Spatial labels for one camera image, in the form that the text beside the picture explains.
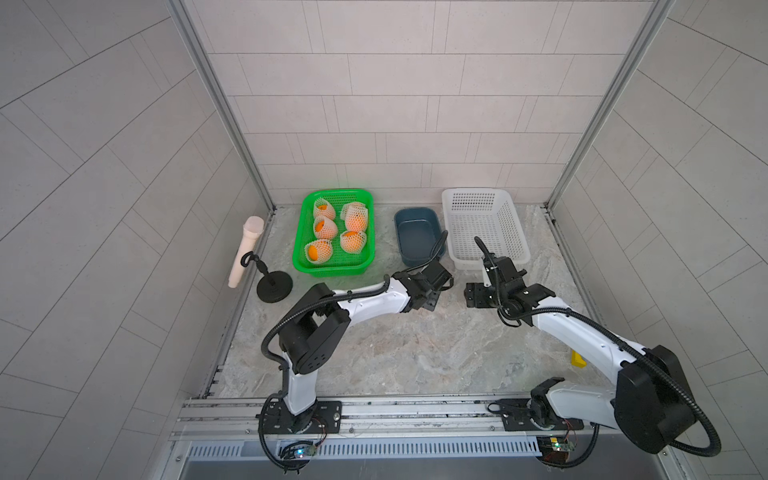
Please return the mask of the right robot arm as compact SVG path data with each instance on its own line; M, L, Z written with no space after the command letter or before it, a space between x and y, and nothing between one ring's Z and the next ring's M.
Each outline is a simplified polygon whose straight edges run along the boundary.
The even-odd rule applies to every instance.
M581 354L611 383L581 386L551 377L530 392L531 423L553 429L559 421L579 419L596 428L617 429L647 453L665 447L699 457L715 457L722 441L713 422L695 400L677 356L663 346L631 342L571 309L554 291L528 285L514 262L492 253L481 239L484 280L465 287L470 308L492 309L503 325L543 331Z

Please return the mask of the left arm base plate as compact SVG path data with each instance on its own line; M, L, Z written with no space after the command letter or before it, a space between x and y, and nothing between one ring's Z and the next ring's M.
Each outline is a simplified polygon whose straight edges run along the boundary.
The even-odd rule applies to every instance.
M316 401L304 412L293 414L284 400L275 400L259 415L259 428L266 435L337 434L341 414L340 401Z

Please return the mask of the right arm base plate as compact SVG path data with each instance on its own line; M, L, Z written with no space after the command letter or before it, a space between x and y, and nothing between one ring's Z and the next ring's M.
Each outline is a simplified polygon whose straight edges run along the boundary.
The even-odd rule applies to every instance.
M501 417L505 431L584 429L582 420L557 416L546 401L525 398L499 399L488 404L486 410Z

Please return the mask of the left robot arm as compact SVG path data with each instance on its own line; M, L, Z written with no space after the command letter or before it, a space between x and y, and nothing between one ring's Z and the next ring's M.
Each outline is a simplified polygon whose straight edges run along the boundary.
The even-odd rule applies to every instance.
M301 433L313 423L319 408L317 372L338 347L348 328L374 318L435 309L453 276L440 263L448 237L442 231L430 257L382 282L347 291L334 291L324 283L312 286L266 334L262 355L278 364L281 389L264 403L259 428L264 433Z

